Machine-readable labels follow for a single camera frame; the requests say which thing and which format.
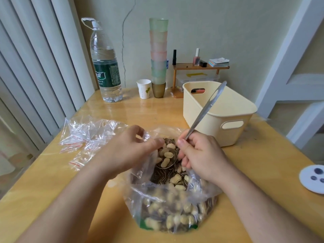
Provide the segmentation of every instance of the bottle handle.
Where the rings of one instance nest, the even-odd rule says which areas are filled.
[[[85,24],[85,21],[86,21],[86,20],[89,20],[89,21],[92,22],[92,27],[90,27],[90,26],[88,26],[88,25]],[[94,18],[81,18],[81,21],[82,21],[82,23],[83,23],[86,27],[90,28],[91,30],[98,30],[98,29],[101,29],[101,27],[100,27],[100,25],[99,25],[99,22],[98,22],[97,20],[95,20]]]

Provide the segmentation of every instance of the stack of plastic cups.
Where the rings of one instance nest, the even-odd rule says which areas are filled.
[[[167,36],[169,20],[150,18],[152,91],[155,98],[164,96],[167,76]]]

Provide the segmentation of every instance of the black dot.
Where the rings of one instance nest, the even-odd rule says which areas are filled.
[[[323,174],[323,170],[320,169],[320,168],[316,168],[316,169],[314,169],[314,172],[315,172],[316,174],[318,174],[318,175]]]

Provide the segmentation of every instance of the small wooden rack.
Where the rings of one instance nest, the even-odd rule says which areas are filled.
[[[173,66],[173,87],[171,88],[171,94],[174,98],[183,98],[183,92],[177,89],[176,80],[177,80],[177,70],[217,70],[216,74],[219,73],[219,70],[229,69],[229,66],[217,67],[207,64],[207,67],[194,66],[192,63],[179,63]]]

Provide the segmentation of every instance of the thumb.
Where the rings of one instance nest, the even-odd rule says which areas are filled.
[[[164,144],[163,138],[150,138],[146,142],[140,143],[142,150],[149,154],[154,150],[158,150]]]
[[[180,150],[190,159],[192,155],[194,155],[196,149],[191,146],[185,139],[179,139],[177,141],[177,145]]]

